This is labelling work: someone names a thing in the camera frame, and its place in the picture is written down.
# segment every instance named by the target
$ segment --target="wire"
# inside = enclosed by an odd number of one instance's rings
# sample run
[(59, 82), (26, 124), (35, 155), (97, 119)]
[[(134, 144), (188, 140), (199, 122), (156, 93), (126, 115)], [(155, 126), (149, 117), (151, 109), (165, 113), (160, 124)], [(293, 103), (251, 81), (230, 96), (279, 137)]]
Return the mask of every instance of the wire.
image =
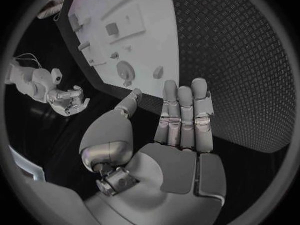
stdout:
[[(21, 58), (21, 57), (24, 57), (24, 56), (32, 56), (33, 58)], [(18, 56), (15, 57), (16, 60), (31, 60), (31, 61), (35, 61), (37, 63), (37, 66), (41, 69), (42, 68), (42, 65), (40, 64), (39, 60), (37, 59), (37, 57), (32, 54), (31, 52), (26, 52), (26, 53), (22, 53)]]

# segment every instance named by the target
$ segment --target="mesh panel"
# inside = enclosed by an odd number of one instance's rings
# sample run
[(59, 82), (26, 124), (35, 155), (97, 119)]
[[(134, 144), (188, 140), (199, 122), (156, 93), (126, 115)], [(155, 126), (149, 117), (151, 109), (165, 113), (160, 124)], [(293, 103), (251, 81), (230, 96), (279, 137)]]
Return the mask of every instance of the mesh panel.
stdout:
[(262, 152), (290, 142), (295, 89), (285, 51), (248, 0), (173, 0), (180, 85), (207, 80), (213, 134)]

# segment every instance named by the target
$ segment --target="black background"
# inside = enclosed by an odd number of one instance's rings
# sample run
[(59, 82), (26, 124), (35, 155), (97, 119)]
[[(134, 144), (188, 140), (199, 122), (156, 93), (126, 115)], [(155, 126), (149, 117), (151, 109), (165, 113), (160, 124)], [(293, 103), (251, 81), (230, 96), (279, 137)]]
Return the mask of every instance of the black background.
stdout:
[[(15, 19), (17, 10), (23, 4), (25, 0), (0, 0), (0, 11), (1, 11), (1, 27), (6, 27), (8, 22), (13, 18)], [(295, 31), (296, 38), (300, 38), (300, 32), (297, 31), (300, 28), (299, 22), (299, 0), (272, 0), (277, 9), (281, 10), (281, 13), (286, 17), (286, 20), (290, 23), (290, 29)], [(6, 180), (3, 176), (0, 177), (1, 192), (0, 200), (2, 203), (1, 214), (2, 217), (9, 219), (11, 224), (25, 223), (25, 224), (38, 224), (30, 216), (30, 214), (24, 210), (22, 205), (16, 199), (14, 193), (10, 190)], [(280, 220), (286, 223), (297, 224), (300, 220), (297, 209), (297, 202), (299, 199), (298, 188), (300, 187), (300, 178), (296, 177), (293, 186), (273, 211), (273, 213), (263, 222), (264, 225), (275, 224)]]

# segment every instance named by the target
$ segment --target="dark floor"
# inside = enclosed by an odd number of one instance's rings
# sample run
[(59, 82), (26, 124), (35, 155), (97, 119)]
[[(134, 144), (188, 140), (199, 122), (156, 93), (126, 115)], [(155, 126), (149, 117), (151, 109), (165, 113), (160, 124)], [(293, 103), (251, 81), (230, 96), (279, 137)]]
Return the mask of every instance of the dark floor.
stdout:
[[(26, 52), (34, 53), (44, 68), (61, 70), (60, 89), (79, 85), (91, 101), (82, 113), (65, 118), (49, 105), (33, 101), (8, 85), (5, 115), (10, 143), (26, 158), (43, 167), (47, 181), (71, 188), (86, 199), (97, 191), (95, 179), (98, 176), (88, 172), (82, 164), (78, 154), (81, 137), (95, 119), (112, 109), (119, 100), (90, 85), (51, 18), (36, 19), (32, 23), (16, 55)], [(31, 62), (22, 62), (22, 65), (35, 66)], [(158, 119), (148, 111), (137, 110), (131, 119), (135, 150), (152, 141)], [(260, 153), (217, 137), (214, 137), (214, 147), (227, 177), (226, 203), (216, 222), (224, 225), (251, 206), (268, 187), (286, 149), (273, 154)]]

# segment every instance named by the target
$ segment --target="cable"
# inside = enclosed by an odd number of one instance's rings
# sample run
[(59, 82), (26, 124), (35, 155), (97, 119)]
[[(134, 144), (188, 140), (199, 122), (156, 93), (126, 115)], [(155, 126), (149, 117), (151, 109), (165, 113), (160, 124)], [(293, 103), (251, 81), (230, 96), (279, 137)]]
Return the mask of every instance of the cable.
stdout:
[[(33, 58), (21, 58), (21, 57), (24, 57), (24, 56), (27, 56), (27, 55), (30, 55), (32, 56)], [(22, 53), (18, 56), (15, 57), (16, 60), (31, 60), (31, 61), (35, 61), (37, 63), (37, 66), (41, 69), (42, 68), (42, 65), (40, 64), (39, 60), (37, 59), (37, 57), (32, 54), (31, 52), (26, 52), (26, 53)]]

